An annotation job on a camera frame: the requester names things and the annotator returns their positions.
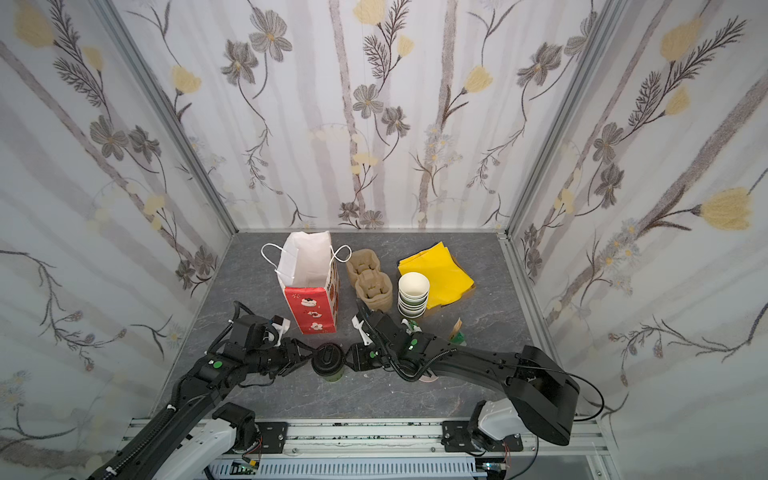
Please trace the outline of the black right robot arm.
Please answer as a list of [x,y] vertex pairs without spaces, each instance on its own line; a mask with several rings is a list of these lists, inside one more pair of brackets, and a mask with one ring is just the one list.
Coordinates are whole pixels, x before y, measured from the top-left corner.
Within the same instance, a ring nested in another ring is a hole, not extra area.
[[361,300],[357,307],[355,319],[370,342],[349,348],[351,369],[383,368],[406,382],[431,372],[499,391],[532,434],[558,446],[570,443],[580,387],[541,349],[526,345],[520,352],[505,353],[460,346],[428,332],[410,333]]

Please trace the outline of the red white paper gift bag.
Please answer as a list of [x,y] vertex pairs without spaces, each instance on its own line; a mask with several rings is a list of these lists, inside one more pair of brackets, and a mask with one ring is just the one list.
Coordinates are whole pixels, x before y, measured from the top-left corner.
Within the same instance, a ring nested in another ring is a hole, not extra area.
[[281,245],[261,249],[300,331],[307,335],[337,331],[340,303],[338,265],[351,258],[347,244],[333,245],[328,231],[293,232]]

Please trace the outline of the green paper coffee cup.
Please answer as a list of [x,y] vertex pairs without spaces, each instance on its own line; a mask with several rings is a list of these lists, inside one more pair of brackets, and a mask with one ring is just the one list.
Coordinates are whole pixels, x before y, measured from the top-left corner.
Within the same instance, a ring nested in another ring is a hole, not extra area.
[[337,382],[343,377],[343,375],[344,375],[344,372],[342,370],[339,370],[329,375],[322,375],[321,378],[327,382]]

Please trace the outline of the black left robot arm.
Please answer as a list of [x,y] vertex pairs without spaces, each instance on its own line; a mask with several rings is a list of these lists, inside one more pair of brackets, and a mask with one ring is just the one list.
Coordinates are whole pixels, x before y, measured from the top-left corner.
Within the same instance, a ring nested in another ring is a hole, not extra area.
[[247,388],[253,374],[265,385],[305,365],[315,349],[284,335],[288,322],[254,314],[239,301],[233,317],[173,386],[167,405],[91,479],[191,479],[218,456],[263,446],[253,410],[225,398]]

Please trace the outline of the black plastic cup lid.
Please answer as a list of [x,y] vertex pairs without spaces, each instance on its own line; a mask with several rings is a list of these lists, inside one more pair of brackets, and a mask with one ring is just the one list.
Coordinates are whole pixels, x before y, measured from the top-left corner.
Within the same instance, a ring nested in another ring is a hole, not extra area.
[[329,375],[339,370],[344,370],[344,352],[340,346],[334,343],[320,345],[313,353],[311,360],[313,371],[319,375]]

